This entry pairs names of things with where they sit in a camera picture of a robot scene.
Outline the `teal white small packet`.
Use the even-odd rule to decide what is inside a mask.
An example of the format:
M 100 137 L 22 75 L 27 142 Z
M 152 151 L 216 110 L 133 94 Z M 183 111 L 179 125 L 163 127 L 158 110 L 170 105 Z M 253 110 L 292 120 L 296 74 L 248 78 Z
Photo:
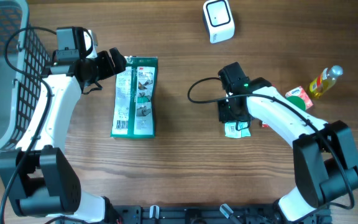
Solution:
M 247 122 L 227 122 L 224 124 L 225 137 L 240 139 L 251 137 Z

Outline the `green lid jar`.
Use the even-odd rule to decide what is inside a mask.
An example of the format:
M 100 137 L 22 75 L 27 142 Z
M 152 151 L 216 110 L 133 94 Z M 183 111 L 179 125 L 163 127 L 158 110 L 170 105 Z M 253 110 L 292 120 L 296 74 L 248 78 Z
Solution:
M 304 102 L 304 100 L 298 96 L 289 96 L 287 98 L 287 100 L 289 102 L 291 102 L 292 104 L 294 104 L 296 107 L 298 107 L 299 109 L 305 111 L 306 110 L 306 104 Z

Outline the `green 3M gloves package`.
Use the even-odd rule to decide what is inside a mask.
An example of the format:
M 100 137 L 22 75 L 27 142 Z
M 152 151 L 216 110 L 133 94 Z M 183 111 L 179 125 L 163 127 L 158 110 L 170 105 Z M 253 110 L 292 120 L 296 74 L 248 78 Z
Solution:
M 154 138 L 154 93 L 157 57 L 126 57 L 125 70 L 116 75 L 112 138 Z

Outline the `red Kleenex tissue pack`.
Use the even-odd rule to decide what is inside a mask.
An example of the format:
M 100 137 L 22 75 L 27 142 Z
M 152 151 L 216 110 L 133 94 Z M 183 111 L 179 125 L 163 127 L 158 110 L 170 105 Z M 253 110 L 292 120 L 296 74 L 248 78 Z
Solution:
M 302 86 L 298 86 L 285 94 L 285 98 L 289 96 L 298 96 L 302 98 L 306 104 L 306 110 L 313 106 L 313 102 L 310 97 L 307 95 L 306 91 L 302 88 Z

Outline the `yellow dish soap bottle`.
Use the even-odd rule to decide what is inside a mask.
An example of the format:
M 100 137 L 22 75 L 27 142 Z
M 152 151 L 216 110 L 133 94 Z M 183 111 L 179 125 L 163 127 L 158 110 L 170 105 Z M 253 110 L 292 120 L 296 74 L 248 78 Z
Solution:
M 343 68 L 334 65 L 331 68 L 325 68 L 309 85 L 308 92 L 312 98 L 318 99 L 331 87 L 335 85 L 338 78 L 343 75 Z

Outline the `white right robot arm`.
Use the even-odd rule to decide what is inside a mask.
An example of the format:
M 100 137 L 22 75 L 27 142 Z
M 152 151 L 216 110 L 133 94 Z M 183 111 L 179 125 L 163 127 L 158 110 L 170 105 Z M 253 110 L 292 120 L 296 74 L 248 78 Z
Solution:
M 267 80 L 220 77 L 222 99 L 230 120 L 267 123 L 292 148 L 295 188 L 277 202 L 285 221 L 296 222 L 316 213 L 336 199 L 349 196 L 355 205 L 358 189 L 358 150 L 350 127 L 328 123 L 297 108 Z

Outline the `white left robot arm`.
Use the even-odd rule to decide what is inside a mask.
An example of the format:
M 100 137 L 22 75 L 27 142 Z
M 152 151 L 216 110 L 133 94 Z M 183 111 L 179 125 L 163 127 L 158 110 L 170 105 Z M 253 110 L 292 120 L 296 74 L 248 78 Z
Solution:
M 19 217 L 50 217 L 51 221 L 120 223 L 122 217 L 107 197 L 82 190 L 65 157 L 65 139 L 73 110 L 84 87 L 121 73 L 126 59 L 112 48 L 94 59 L 74 57 L 49 62 L 39 80 L 41 94 L 29 127 L 16 151 L 0 154 L 5 187 L 0 223 L 9 203 Z

